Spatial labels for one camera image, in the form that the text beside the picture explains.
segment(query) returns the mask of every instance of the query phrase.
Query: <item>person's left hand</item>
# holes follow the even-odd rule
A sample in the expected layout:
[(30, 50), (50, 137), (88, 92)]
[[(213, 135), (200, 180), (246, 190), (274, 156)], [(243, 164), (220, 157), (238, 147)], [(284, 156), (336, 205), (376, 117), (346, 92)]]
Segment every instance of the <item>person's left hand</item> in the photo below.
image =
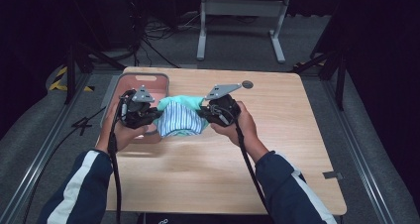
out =
[[(115, 104), (111, 111), (108, 113), (104, 123), (102, 124), (101, 135), (99, 137), (98, 143), (96, 145), (96, 149), (108, 153), (108, 141), (109, 135), (111, 132), (112, 122), (114, 120), (115, 112), (117, 111), (117, 104)], [(131, 129), (125, 127), (121, 121), (118, 121), (115, 124), (115, 137), (117, 138), (117, 148), (118, 151), (124, 150), (130, 142), (135, 139), (136, 137), (145, 134), (148, 130), (148, 126), (143, 126), (138, 129)]]

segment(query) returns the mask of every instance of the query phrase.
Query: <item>plastic bin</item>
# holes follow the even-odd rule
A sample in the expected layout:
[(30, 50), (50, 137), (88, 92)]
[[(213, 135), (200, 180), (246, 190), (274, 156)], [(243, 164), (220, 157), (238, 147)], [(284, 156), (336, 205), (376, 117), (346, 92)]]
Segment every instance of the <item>plastic bin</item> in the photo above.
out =
[[(108, 116), (109, 109), (119, 102), (119, 96), (129, 89), (138, 90), (142, 85), (146, 87), (151, 96), (155, 99), (155, 102), (151, 104), (151, 107), (158, 106), (161, 99), (168, 95), (169, 89), (169, 78), (164, 73), (141, 73), (141, 72), (127, 72), (121, 74), (118, 78), (117, 85), (115, 86), (114, 92), (112, 93), (111, 99), (108, 103), (106, 116)], [(149, 125), (148, 131), (140, 137), (133, 140), (134, 144), (143, 143), (158, 143), (161, 140), (161, 136), (158, 132), (155, 124)]]

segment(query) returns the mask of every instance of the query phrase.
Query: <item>box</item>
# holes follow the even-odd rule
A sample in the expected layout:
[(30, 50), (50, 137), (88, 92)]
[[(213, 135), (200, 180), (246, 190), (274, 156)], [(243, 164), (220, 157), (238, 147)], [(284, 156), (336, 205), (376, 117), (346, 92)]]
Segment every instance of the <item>box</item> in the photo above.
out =
[[(104, 118), (108, 116), (109, 109), (112, 108), (114, 104), (118, 104), (119, 96), (133, 88), (139, 90), (142, 85), (145, 86), (151, 96), (155, 99), (155, 102), (151, 104), (151, 107), (157, 107), (160, 100), (168, 95), (169, 78), (164, 73), (127, 72), (121, 74), (111, 99), (109, 100)], [(160, 140), (161, 136), (158, 132), (158, 128), (155, 124), (151, 124), (149, 125), (148, 131), (143, 136), (134, 139), (132, 143), (150, 144), (158, 143)]]

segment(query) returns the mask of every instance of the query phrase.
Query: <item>wooden table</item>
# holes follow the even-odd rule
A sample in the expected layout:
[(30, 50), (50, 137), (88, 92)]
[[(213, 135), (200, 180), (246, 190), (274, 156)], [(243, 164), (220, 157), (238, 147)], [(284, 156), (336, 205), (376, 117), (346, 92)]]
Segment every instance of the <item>wooden table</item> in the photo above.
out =
[[(260, 139), (302, 170), (307, 183), (335, 215), (347, 207), (300, 77), (293, 73), (207, 69), (139, 68), (169, 77), (169, 96), (206, 95), (214, 84), (250, 80), (252, 89), (231, 93), (254, 116)], [(182, 213), (266, 213), (240, 149), (207, 128), (201, 135), (131, 144), (118, 154), (123, 211)], [(116, 210), (114, 178), (108, 210)]]

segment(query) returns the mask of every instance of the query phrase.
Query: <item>teal fabric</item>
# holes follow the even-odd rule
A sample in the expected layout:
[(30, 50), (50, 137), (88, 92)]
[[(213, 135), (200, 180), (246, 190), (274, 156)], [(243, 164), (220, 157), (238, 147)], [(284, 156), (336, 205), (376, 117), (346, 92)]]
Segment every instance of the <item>teal fabric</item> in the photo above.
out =
[(157, 110), (163, 111), (154, 120), (161, 137), (198, 135), (208, 126), (206, 119), (197, 115), (203, 97), (178, 95), (162, 99)]

